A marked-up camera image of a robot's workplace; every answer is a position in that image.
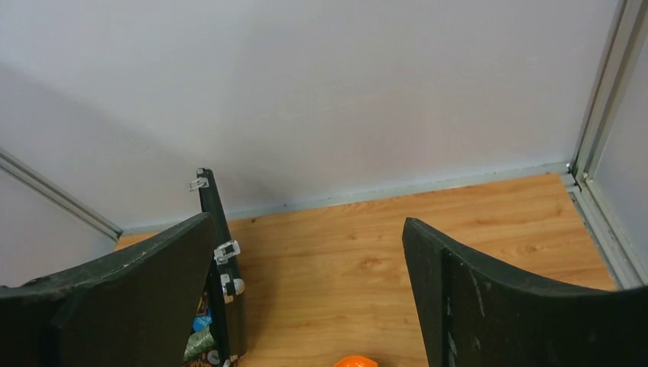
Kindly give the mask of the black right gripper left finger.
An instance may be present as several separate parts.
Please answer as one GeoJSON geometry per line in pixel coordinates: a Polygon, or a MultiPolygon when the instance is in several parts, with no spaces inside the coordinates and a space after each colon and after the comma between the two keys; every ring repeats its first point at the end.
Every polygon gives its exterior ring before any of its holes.
{"type": "Polygon", "coordinates": [[[213,258],[197,214],[64,271],[1,289],[3,366],[179,366],[213,258]]]}

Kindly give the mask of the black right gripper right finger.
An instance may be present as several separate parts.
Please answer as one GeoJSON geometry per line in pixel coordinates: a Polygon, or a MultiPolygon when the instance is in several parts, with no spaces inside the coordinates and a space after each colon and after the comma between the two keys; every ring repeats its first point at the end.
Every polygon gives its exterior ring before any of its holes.
{"type": "Polygon", "coordinates": [[[645,366],[647,289],[546,278],[417,218],[402,243],[431,366],[645,366]]]}

